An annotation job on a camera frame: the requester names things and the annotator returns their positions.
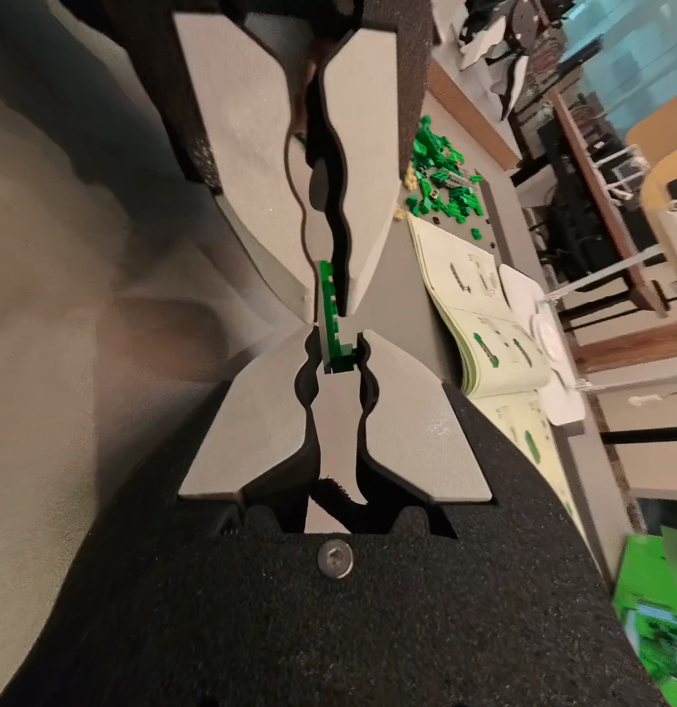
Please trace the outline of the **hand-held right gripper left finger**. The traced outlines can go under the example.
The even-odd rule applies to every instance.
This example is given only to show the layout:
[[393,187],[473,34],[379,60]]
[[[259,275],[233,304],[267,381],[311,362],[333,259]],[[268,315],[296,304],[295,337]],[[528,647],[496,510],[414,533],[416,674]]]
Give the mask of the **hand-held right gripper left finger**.
[[251,502],[316,479],[320,462],[291,468],[319,450],[312,403],[321,363],[312,324],[250,361],[229,386],[179,496]]

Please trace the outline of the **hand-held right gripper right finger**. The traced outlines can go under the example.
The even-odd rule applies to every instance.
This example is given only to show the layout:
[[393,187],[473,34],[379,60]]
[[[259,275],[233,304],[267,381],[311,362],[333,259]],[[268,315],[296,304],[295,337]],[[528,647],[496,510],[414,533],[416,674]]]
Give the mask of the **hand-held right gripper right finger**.
[[442,380],[373,330],[362,352],[359,459],[431,505],[487,503],[492,491]]

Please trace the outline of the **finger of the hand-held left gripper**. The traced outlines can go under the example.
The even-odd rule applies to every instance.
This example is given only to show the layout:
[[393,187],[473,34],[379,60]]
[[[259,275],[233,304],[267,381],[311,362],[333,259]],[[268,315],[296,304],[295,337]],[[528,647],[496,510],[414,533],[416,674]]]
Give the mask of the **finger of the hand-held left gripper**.
[[308,147],[326,166],[336,305],[346,317],[367,293],[399,195],[396,34],[349,33],[319,68],[308,99]]
[[226,15],[176,12],[174,22],[218,172],[217,202],[272,292],[311,324],[316,275],[288,166],[293,114],[285,70]]

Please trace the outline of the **green and grey brick assembly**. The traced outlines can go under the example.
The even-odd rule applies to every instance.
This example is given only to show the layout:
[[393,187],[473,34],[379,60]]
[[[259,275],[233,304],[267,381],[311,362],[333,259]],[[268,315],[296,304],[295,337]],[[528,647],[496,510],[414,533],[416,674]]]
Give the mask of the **green and grey brick assembly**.
[[325,318],[326,333],[326,372],[335,373],[335,361],[341,356],[339,336],[339,315],[336,302],[336,289],[334,287],[334,270],[330,262],[318,262],[319,284],[322,294],[322,307]]

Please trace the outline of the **grey desk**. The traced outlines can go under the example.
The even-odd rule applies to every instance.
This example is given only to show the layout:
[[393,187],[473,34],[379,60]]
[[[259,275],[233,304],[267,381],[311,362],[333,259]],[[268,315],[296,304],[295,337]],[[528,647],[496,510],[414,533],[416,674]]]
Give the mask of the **grey desk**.
[[[438,376],[492,491],[393,483],[325,530],[182,481],[235,376],[305,324],[162,122],[50,12],[0,1],[0,706],[659,706],[553,492],[443,376],[408,228],[357,314]],[[320,457],[361,373],[318,376]],[[241,514],[240,528],[232,531]]]

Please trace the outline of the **pile of green bricks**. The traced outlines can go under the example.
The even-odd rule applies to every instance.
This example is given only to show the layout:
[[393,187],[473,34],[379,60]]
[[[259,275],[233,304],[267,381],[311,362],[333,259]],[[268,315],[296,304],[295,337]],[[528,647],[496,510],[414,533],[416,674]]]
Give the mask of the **pile of green bricks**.
[[481,200],[483,177],[467,168],[466,160],[448,137],[432,130],[432,117],[423,115],[411,159],[404,173],[405,212],[432,217],[436,225],[451,218],[463,225],[470,218],[486,219]]

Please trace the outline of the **white and black object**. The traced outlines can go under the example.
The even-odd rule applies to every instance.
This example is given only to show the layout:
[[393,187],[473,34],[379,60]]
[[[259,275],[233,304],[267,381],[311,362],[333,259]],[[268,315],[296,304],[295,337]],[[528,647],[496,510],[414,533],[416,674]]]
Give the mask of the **white and black object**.
[[501,121],[511,114],[525,84],[529,58],[540,27],[537,1],[466,1],[467,17],[459,33],[461,70],[480,59],[487,65],[510,59],[499,93]]

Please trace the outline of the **open instruction booklet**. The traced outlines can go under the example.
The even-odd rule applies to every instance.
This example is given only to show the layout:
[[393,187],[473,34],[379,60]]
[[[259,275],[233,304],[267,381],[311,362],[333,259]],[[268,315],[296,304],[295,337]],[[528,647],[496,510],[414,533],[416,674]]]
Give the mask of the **open instruction booklet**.
[[538,388],[544,355],[515,322],[492,254],[420,218],[407,216],[432,302],[462,359],[461,390],[526,456],[585,535]]

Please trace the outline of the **white tray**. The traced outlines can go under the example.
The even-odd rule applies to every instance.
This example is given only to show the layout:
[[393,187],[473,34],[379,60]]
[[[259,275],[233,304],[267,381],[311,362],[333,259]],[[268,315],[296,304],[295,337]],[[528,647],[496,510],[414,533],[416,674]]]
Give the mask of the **white tray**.
[[576,390],[577,376],[564,335],[545,292],[538,283],[506,264],[498,268],[505,296],[515,322],[532,338],[544,355],[548,381],[538,390],[541,408],[555,426],[579,423],[585,418],[584,399]]

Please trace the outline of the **brown wooden table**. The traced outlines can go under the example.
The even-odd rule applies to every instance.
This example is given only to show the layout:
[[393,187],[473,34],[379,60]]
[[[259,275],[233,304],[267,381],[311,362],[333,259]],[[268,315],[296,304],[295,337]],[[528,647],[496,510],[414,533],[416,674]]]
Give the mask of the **brown wooden table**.
[[[618,185],[606,183],[600,174],[599,166],[603,165],[604,161],[599,163],[592,161],[581,132],[561,94],[556,89],[552,89],[548,92],[548,99],[622,260],[553,290],[545,296],[546,303],[555,303],[568,293],[595,284],[611,275],[620,274],[622,271],[631,272],[631,279],[643,299],[647,300],[648,296],[655,297],[655,292],[647,285],[641,264],[659,254],[664,254],[661,246],[657,243],[644,251],[636,249],[619,208],[611,197]],[[677,246],[677,199],[669,203],[662,215],[662,220]],[[649,330],[577,347],[573,349],[573,356],[581,374],[599,373],[674,358],[677,356],[677,323],[660,325]]]

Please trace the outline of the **green toy box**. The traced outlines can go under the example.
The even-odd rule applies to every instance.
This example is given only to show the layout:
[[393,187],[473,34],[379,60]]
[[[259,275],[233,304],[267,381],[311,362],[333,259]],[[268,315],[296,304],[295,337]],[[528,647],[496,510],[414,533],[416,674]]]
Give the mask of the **green toy box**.
[[613,606],[644,668],[677,706],[677,530],[630,535]]

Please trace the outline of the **tan curved chair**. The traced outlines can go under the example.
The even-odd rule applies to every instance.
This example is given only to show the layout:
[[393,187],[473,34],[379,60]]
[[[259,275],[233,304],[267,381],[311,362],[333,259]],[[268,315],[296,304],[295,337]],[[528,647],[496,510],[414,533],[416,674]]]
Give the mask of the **tan curved chair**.
[[668,184],[677,180],[677,97],[631,128],[626,143],[638,146],[649,164],[639,202],[677,281],[677,246],[662,220],[673,201]]

